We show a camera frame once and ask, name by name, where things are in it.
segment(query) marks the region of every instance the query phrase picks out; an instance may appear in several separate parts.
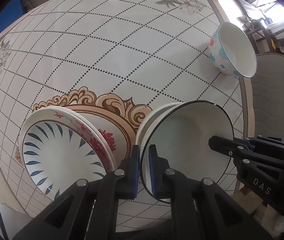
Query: ornate gold border design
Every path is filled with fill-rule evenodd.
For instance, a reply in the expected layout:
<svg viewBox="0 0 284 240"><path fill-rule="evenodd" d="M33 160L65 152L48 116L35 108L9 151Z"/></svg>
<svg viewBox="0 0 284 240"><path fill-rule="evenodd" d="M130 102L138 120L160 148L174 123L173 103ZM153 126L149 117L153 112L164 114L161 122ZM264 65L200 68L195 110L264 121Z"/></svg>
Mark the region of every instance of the ornate gold border design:
<svg viewBox="0 0 284 240"><path fill-rule="evenodd" d="M78 113L88 113L103 117L113 123L122 132L127 143L127 152L121 158L127 158L130 155L140 124L152 111L147 105L135 105L132 98L123 100L113 93L97 97L87 87L81 87L78 90L72 90L68 94L54 96L48 101L41 101L38 104L34 104L32 111L34 112L47 106L67 107ZM19 148L16 149L15 158L22 164Z"/></svg>

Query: white plate with blue leaf pattern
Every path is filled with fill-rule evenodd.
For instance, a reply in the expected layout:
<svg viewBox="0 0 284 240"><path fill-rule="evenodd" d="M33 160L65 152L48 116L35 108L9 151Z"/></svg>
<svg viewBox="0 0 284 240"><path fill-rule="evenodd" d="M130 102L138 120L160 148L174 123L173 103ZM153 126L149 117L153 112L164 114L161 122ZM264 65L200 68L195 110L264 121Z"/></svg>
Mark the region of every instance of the white plate with blue leaf pattern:
<svg viewBox="0 0 284 240"><path fill-rule="evenodd" d="M93 148L75 130L57 121L33 124L22 141L26 169L51 200L78 179L101 179L106 171Z"/></svg>

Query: beige chair cushion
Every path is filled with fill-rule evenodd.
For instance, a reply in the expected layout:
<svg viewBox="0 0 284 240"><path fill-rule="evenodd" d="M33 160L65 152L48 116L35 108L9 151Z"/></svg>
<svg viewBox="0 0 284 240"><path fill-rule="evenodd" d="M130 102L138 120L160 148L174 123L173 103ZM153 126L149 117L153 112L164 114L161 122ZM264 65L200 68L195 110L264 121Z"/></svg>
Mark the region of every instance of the beige chair cushion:
<svg viewBox="0 0 284 240"><path fill-rule="evenodd" d="M284 56L259 54L251 78L255 134L284 137Z"/></svg>

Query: metal screw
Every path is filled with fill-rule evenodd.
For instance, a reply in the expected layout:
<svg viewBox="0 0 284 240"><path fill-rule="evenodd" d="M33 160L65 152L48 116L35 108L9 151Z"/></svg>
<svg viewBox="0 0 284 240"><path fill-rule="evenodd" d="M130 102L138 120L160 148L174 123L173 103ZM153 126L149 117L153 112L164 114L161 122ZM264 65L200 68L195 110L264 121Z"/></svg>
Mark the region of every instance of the metal screw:
<svg viewBox="0 0 284 240"><path fill-rule="evenodd" d="M166 169L165 173L168 174L168 175L173 175L175 173L175 170L174 169Z"/></svg>
<svg viewBox="0 0 284 240"><path fill-rule="evenodd" d="M117 175L117 176L124 175L124 170L117 169L117 170L114 171L114 174Z"/></svg>
<svg viewBox="0 0 284 240"><path fill-rule="evenodd" d="M203 183L204 183L205 185L210 186L210 185L213 184L213 180L210 179L210 178L205 178L205 179L203 180Z"/></svg>
<svg viewBox="0 0 284 240"><path fill-rule="evenodd" d="M77 182L76 182L76 185L78 185L79 187L83 187L86 185L88 181L86 179L79 179Z"/></svg>

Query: floor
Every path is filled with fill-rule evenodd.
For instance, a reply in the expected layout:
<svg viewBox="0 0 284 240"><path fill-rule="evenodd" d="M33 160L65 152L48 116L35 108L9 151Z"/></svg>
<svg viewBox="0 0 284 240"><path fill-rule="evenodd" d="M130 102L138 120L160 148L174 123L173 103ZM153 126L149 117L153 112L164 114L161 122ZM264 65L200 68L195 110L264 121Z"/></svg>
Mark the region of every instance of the floor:
<svg viewBox="0 0 284 240"><path fill-rule="evenodd" d="M32 220L30 216L17 212L6 204L0 203L0 211L9 239L13 239L13 236Z"/></svg>

